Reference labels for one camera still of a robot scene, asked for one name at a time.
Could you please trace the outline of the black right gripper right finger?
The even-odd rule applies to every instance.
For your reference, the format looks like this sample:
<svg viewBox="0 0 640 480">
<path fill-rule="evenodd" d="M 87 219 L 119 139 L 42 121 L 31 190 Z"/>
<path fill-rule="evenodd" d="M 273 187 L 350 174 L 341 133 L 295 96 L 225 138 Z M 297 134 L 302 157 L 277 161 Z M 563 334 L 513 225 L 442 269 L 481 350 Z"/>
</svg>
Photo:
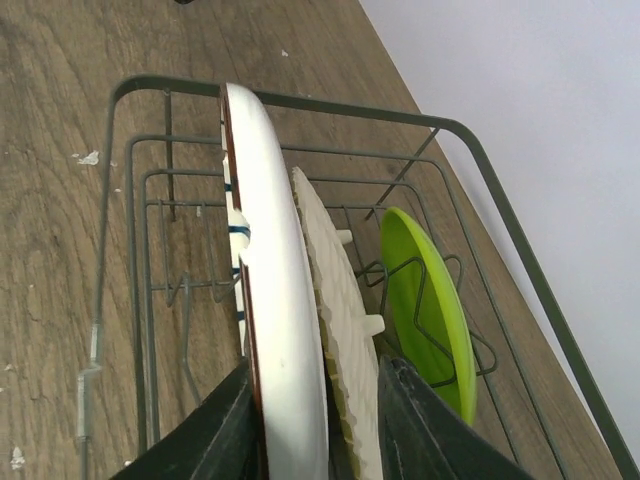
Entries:
<svg viewBox="0 0 640 480">
<path fill-rule="evenodd" d="M 382 356 L 378 437 L 385 479 L 529 479 L 401 358 Z"/>
</svg>

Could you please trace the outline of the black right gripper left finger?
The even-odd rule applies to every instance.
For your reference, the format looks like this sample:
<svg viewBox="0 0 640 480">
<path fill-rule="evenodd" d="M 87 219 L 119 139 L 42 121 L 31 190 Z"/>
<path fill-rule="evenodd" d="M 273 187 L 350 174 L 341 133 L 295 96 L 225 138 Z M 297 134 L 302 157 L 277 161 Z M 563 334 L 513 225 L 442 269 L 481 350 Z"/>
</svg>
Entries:
<svg viewBox="0 0 640 480">
<path fill-rule="evenodd" d="M 256 479 L 254 420 L 249 364 L 243 361 L 180 425 L 113 478 Z"/>
</svg>

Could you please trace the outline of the lime green plate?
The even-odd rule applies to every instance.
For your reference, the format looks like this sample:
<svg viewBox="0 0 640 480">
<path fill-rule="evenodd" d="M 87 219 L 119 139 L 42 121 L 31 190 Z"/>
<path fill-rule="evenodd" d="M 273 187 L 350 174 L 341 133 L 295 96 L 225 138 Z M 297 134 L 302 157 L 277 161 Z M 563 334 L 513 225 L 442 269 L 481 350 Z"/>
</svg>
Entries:
<svg viewBox="0 0 640 480">
<path fill-rule="evenodd" d="M 471 425 L 477 408 L 475 360 L 461 301 L 444 259 L 422 226 L 397 207 L 383 215 L 380 240 L 402 353 Z"/>
</svg>

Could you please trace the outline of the white blue striped plate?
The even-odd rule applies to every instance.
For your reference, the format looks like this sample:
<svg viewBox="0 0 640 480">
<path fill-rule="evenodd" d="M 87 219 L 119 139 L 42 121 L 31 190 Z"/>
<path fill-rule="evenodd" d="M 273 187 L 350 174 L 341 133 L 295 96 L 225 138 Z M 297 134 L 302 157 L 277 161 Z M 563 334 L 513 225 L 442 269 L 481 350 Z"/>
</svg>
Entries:
<svg viewBox="0 0 640 480">
<path fill-rule="evenodd" d="M 221 88 L 228 231 L 267 479 L 329 476 L 327 395 L 307 250 L 280 142 L 258 97 Z"/>
</svg>

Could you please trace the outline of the woven yellow round placemat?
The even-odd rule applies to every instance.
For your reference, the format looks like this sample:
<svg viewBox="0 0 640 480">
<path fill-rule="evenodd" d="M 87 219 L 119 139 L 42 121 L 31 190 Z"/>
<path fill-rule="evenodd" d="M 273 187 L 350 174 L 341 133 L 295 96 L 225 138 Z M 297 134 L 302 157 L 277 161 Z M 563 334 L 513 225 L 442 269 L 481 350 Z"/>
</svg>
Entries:
<svg viewBox="0 0 640 480">
<path fill-rule="evenodd" d="M 307 247 L 321 338 L 334 401 L 357 479 L 381 479 L 377 380 L 373 337 L 384 331 L 378 314 L 366 313 L 344 246 L 353 241 L 337 229 L 305 173 L 292 169 L 294 199 Z"/>
</svg>

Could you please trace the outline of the grey wire dish rack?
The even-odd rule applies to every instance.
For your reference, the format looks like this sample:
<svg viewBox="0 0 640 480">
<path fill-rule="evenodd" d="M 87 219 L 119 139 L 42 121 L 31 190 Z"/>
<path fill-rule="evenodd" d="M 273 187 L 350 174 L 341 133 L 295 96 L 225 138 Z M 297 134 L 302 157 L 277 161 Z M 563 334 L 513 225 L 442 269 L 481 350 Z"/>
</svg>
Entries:
<svg viewBox="0 0 640 480">
<path fill-rule="evenodd" d="M 121 479 L 635 479 L 477 137 L 444 118 L 135 75 L 163 127 L 124 171 L 136 458 Z M 422 127 L 469 150 L 569 384 L 444 164 L 297 145 L 281 121 Z"/>
</svg>

